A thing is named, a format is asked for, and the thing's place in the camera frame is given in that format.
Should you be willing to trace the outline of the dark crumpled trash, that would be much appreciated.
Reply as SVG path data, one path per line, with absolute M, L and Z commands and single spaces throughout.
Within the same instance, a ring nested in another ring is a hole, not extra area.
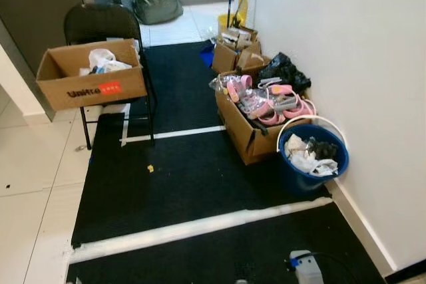
M 311 154 L 316 160 L 335 160 L 338 150 L 337 144 L 317 141 L 314 137 L 308 139 L 308 154 Z

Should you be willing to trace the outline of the white crumpled paper trash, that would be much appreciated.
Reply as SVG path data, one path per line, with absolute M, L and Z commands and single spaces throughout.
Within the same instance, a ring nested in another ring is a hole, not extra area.
M 316 177 L 339 174 L 337 160 L 316 160 L 308 154 L 307 143 L 310 138 L 302 139 L 295 133 L 290 135 L 285 143 L 285 154 L 290 164 L 299 171 Z

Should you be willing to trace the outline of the black plastic bag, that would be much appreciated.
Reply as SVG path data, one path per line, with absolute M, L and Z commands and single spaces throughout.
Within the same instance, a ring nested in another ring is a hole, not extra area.
M 297 94 L 306 92 L 312 86 L 310 78 L 299 71 L 285 53 L 278 53 L 258 72 L 258 88 L 271 84 L 289 84 Z

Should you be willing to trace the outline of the pink packaged gadgets pile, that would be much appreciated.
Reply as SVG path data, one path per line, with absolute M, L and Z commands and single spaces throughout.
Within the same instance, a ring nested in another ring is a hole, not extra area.
M 250 122 L 264 127 L 282 125 L 299 116 L 315 116 L 314 103 L 279 77 L 254 84 L 250 75 L 219 75 L 217 90 L 226 95 Z

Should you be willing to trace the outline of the plain large brown cardboard box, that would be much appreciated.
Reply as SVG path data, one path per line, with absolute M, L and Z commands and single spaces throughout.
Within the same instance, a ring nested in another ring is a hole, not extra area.
M 279 131 L 285 126 L 286 122 L 269 127 L 250 122 L 247 120 L 246 116 L 238 110 L 234 102 L 228 101 L 226 95 L 217 90 L 216 78 L 210 81 L 210 87 L 216 92 L 216 104 L 219 114 L 222 117 L 223 125 L 226 127 L 226 132 L 232 139 L 232 143 L 234 143 L 237 153 L 240 155 L 244 164 L 255 164 L 269 156 L 273 156 L 276 151 L 276 137 Z

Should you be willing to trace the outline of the small open cardboard box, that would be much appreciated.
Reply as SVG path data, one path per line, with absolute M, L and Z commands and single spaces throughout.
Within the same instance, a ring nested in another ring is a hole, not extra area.
M 216 37 L 211 69 L 216 73 L 249 71 L 264 68 L 270 59 L 262 55 L 258 32 L 246 27 L 222 29 Z

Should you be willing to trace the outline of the yellow mop bucket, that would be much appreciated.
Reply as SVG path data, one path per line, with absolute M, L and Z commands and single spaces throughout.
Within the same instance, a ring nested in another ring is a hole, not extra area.
M 217 17 L 219 31 L 225 31 L 228 27 L 246 26 L 249 7 L 248 1 L 235 0 L 227 3 L 226 13 Z

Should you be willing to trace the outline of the small blue bag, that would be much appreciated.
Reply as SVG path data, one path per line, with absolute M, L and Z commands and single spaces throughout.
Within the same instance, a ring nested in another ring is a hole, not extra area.
M 200 50 L 200 58 L 202 62 L 208 67 L 211 68 L 213 60 L 215 59 L 215 49 L 216 44 L 206 43 L 205 47 Z

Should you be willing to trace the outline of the black floor mat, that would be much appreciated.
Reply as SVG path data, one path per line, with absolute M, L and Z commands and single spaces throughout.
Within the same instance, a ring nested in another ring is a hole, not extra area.
M 158 95 L 154 133 L 221 126 L 200 58 L 204 42 L 146 48 Z M 128 137 L 149 135 L 132 122 Z M 313 201 L 291 193 L 274 160 L 243 163 L 225 131 L 120 146 L 118 114 L 99 118 L 72 245 L 240 210 Z M 150 174 L 148 165 L 153 165 Z M 328 284 L 386 284 L 339 208 L 294 212 L 70 265 L 82 284 L 298 284 L 286 267 L 292 251 L 318 254 Z

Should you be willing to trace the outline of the thin white floor tape strip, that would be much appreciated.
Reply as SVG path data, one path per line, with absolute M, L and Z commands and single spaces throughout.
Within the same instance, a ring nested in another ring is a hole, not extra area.
M 140 137 L 125 137 L 125 138 L 121 138 L 120 141 L 122 143 L 122 146 L 124 146 L 125 144 L 128 144 L 128 143 L 137 143 L 137 142 L 147 141 L 152 139 L 184 137 L 184 136 L 195 135 L 200 133 L 225 131 L 225 129 L 226 129 L 225 126 L 201 127 L 201 128 L 189 129 L 185 131 L 154 133 L 153 135 L 140 136 Z

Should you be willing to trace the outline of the wide white floor tape strip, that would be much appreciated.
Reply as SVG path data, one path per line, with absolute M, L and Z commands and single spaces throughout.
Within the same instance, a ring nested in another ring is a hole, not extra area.
M 128 251 L 153 247 L 153 245 L 162 245 L 179 241 L 179 239 L 188 239 L 204 235 L 204 233 L 234 228 L 267 218 L 280 217 L 293 212 L 319 208 L 332 202 L 333 200 L 329 197 L 319 197 L 313 201 L 296 202 L 265 209 L 244 209 L 189 222 L 171 224 L 162 228 L 101 239 L 100 241 L 84 243 L 74 249 L 68 256 L 68 263 L 75 265 L 76 263 L 100 259 L 101 257 L 128 253 Z

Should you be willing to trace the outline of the short white floor tape strip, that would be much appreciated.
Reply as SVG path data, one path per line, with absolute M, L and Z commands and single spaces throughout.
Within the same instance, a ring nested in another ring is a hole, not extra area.
M 122 113 L 124 113 L 124 122 L 122 122 L 122 136 L 120 138 L 120 146 L 125 147 L 127 144 L 126 139 L 128 138 L 128 126 L 130 126 L 130 109 L 131 104 L 125 104 L 124 108 L 122 109 Z

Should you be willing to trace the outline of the white plastic bag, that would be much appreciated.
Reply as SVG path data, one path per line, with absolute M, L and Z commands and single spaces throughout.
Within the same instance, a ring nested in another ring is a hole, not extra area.
M 122 69 L 131 69 L 132 65 L 116 59 L 116 56 L 110 50 L 97 48 L 89 53 L 89 67 L 79 69 L 79 75 L 104 74 L 121 71 Z

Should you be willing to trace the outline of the Unitree print cardboard box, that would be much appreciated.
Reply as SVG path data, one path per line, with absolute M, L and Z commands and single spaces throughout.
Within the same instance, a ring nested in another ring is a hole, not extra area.
M 118 61 L 132 65 L 112 73 L 79 75 L 89 67 L 89 53 L 110 50 Z M 69 110 L 147 96 L 136 41 L 116 39 L 46 50 L 37 71 L 37 84 L 55 110 Z

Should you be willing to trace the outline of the black folding chair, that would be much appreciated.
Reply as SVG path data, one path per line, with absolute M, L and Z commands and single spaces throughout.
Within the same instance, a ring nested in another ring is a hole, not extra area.
M 142 67 L 147 96 L 146 116 L 125 116 L 131 120 L 147 120 L 150 140 L 154 140 L 153 118 L 158 97 L 153 87 L 151 72 L 148 69 L 146 53 L 142 47 L 140 23 L 133 11 L 118 4 L 80 4 L 67 11 L 63 20 L 63 32 L 67 46 L 76 46 L 91 42 L 105 41 L 108 38 L 130 39 L 138 41 L 137 53 Z

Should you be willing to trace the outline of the dark grey cabinet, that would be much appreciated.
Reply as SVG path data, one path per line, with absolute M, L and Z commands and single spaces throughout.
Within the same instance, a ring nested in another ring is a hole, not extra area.
M 36 77 L 40 62 L 49 48 L 66 45 L 63 19 L 82 0 L 0 0 L 0 47 L 10 58 L 23 87 L 33 95 L 38 111 L 24 111 L 33 120 L 55 117 Z

